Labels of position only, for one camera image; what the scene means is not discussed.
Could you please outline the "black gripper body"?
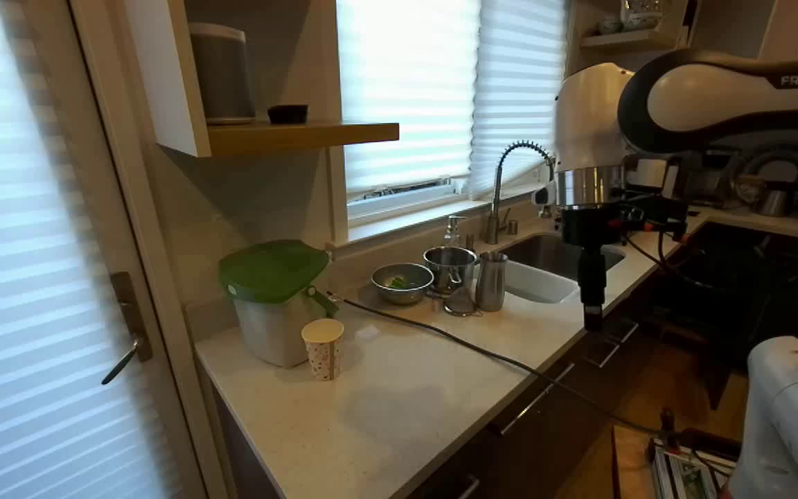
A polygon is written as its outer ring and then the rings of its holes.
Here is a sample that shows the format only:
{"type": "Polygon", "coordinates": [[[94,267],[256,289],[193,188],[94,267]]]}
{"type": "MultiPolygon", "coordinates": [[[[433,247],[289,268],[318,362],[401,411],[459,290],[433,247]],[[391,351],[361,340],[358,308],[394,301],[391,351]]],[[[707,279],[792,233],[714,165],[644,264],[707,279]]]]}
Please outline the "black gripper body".
{"type": "Polygon", "coordinates": [[[562,240],[577,247],[617,243],[624,233],[620,204],[565,208],[562,240]]]}

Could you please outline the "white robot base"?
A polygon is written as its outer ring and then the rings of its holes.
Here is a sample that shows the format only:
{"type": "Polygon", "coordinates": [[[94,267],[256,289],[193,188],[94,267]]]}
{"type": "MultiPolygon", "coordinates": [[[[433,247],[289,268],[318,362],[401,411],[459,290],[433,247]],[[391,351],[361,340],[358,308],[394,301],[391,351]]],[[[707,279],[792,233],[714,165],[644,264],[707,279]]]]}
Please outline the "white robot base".
{"type": "Polygon", "coordinates": [[[798,499],[798,337],[775,334],[747,355],[745,433],[731,499],[798,499]]]}

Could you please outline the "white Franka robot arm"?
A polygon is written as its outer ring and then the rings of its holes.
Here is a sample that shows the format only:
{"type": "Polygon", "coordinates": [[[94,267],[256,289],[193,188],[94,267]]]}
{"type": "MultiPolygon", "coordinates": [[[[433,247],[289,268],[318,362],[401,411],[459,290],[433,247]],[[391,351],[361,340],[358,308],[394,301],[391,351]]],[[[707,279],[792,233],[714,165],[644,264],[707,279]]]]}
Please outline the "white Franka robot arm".
{"type": "Polygon", "coordinates": [[[606,290],[601,247],[624,236],[616,196],[624,146],[685,152],[742,132],[798,131],[798,61],[714,49],[671,49],[641,70],[603,61],[562,81],[553,120],[562,240],[583,249],[585,329],[599,332],[606,290]]]}

